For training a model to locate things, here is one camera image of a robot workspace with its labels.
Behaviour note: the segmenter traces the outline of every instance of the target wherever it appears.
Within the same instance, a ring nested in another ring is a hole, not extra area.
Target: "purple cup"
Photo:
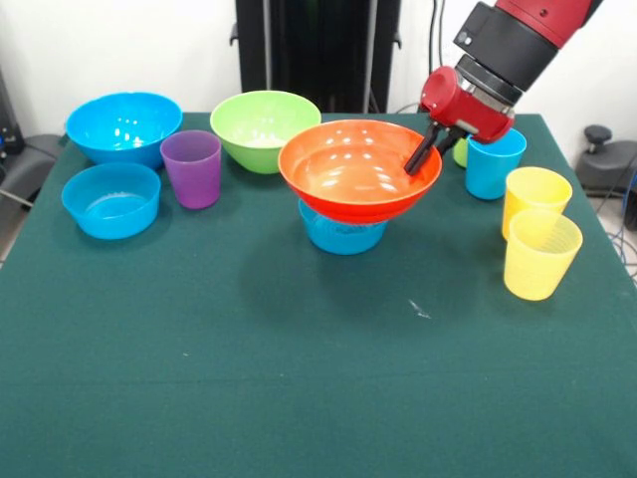
[[[219,198],[221,141],[212,132],[177,132],[161,144],[161,157],[179,204],[203,209]]]

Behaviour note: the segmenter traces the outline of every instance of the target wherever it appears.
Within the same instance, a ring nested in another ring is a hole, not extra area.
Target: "red bowl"
[[[279,170],[319,214],[349,224],[374,224],[407,211],[440,176],[442,158],[435,148],[415,176],[403,169],[422,139],[390,122],[326,122],[281,149]]]

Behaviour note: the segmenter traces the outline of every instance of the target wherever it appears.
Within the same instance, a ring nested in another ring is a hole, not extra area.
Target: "blue bowl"
[[[88,102],[71,113],[67,134],[94,163],[138,162],[157,168],[159,146],[181,126],[173,101],[153,93],[117,93]]]
[[[157,217],[161,180],[141,164],[100,164],[73,176],[62,203],[80,228],[98,239],[122,239],[147,228]]]
[[[301,200],[299,201],[299,212],[314,245],[325,252],[341,256],[368,251],[378,244],[387,228],[387,221],[369,225],[352,225],[332,221],[310,209]]]

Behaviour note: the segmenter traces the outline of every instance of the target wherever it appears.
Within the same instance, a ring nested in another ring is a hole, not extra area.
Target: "green cup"
[[[467,144],[466,139],[459,139],[456,145],[454,146],[453,156],[454,161],[460,167],[467,167],[467,154],[469,151],[469,145]]]
[[[210,116],[223,147],[246,169],[279,172],[279,151],[293,136],[320,124],[309,100],[287,92],[258,91],[229,98]]]

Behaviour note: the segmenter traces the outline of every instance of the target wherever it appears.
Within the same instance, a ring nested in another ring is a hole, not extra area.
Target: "stacked yellow cups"
[[[505,285],[516,296],[550,297],[579,251],[581,231],[562,215],[571,196],[570,183],[549,169],[520,167],[507,176]]]

